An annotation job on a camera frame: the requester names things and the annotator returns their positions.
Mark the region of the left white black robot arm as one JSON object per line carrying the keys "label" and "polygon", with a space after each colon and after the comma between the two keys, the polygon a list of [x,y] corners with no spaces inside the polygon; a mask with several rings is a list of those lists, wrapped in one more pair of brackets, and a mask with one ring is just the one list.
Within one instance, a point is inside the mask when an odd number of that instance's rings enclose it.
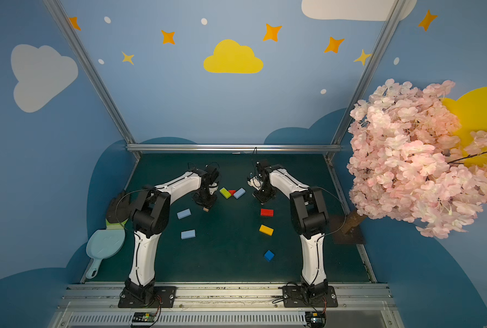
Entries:
{"label": "left white black robot arm", "polygon": [[133,265],[122,299],[132,297],[141,306],[153,301],[157,245],[169,223],[171,205],[193,193],[193,201],[205,211],[210,210],[217,200],[219,175],[216,166],[207,165],[187,171],[167,183],[144,187],[139,192],[130,214],[135,237]]}

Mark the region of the lime green block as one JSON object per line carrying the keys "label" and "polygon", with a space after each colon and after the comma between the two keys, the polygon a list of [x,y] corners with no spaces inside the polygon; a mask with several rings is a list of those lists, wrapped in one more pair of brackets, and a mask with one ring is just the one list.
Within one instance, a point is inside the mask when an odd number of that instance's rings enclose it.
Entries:
{"label": "lime green block", "polygon": [[225,189],[225,188],[221,188],[221,189],[220,189],[220,193],[221,193],[221,194],[222,194],[222,195],[223,195],[223,196],[224,196],[226,199],[228,199],[228,198],[230,198],[230,197],[232,196],[232,195],[231,195],[231,193],[230,193],[230,192],[229,192],[227,189]]}

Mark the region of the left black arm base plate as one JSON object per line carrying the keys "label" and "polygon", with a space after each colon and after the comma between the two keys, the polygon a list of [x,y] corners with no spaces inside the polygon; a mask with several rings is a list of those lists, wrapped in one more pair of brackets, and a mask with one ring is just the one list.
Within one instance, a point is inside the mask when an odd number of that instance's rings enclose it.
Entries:
{"label": "left black arm base plate", "polygon": [[139,291],[127,288],[120,294],[119,308],[172,308],[176,298],[175,286],[149,286]]}

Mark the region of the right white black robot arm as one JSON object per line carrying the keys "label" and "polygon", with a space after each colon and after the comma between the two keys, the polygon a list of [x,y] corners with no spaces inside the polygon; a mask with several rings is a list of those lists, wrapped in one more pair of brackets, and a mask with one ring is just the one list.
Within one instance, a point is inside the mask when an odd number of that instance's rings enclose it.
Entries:
{"label": "right white black robot arm", "polygon": [[253,196],[262,204],[276,197],[279,191],[289,199],[291,223],[302,245],[302,290],[304,297],[316,299],[328,292],[324,269],[323,242],[329,214],[323,190],[294,178],[281,165],[257,161],[255,175],[247,179],[254,187]]}

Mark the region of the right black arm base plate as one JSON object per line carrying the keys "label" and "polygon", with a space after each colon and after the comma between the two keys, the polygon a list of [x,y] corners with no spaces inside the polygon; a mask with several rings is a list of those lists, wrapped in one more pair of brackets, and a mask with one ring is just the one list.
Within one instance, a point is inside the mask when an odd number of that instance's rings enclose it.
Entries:
{"label": "right black arm base plate", "polygon": [[287,308],[337,308],[339,306],[338,296],[333,286],[329,286],[327,292],[321,296],[307,297],[306,292],[299,286],[292,284],[285,285],[281,288],[282,301]]}

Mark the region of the red rectangular block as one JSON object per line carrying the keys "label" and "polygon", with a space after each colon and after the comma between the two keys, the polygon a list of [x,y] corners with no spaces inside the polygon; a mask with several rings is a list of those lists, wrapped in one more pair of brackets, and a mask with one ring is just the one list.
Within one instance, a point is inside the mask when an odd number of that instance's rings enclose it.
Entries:
{"label": "red rectangular block", "polygon": [[262,217],[273,217],[274,211],[270,209],[261,209],[261,216]]}

